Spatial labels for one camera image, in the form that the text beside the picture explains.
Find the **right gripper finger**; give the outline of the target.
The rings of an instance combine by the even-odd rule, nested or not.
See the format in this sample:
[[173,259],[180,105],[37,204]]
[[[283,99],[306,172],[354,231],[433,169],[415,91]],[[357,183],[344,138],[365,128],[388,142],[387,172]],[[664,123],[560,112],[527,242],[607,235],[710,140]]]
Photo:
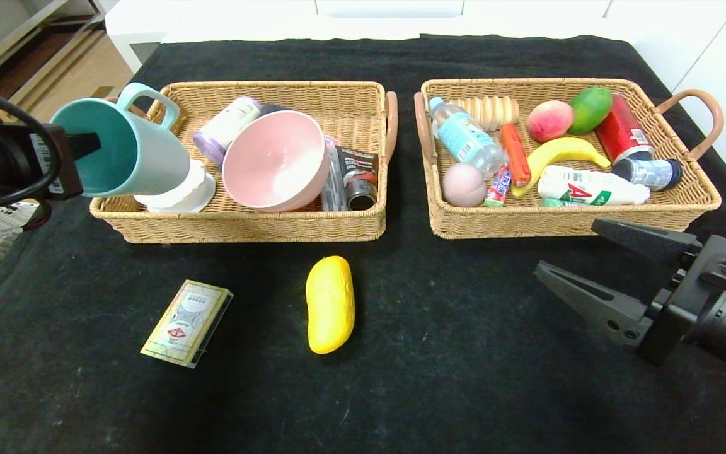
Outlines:
[[595,219],[591,229],[597,235],[662,265],[688,268],[703,249],[697,236],[690,233],[616,219]]
[[660,311],[671,296],[671,290],[661,288],[644,303],[544,261],[536,265],[534,273],[588,328],[626,347],[642,347],[646,335],[655,333]]

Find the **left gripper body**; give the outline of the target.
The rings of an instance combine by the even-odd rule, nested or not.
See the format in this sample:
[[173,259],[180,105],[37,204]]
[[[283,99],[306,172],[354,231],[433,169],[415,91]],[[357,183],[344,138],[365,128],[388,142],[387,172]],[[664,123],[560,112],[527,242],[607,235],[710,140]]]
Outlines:
[[0,122],[0,203],[68,199],[82,192],[62,127]]

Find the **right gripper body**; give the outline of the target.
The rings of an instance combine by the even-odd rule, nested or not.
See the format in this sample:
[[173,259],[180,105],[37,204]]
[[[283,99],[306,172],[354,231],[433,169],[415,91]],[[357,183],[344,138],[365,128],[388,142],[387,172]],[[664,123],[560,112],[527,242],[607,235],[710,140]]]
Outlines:
[[688,268],[678,266],[671,296],[636,353],[661,365],[685,343],[726,362],[726,238],[712,235]]

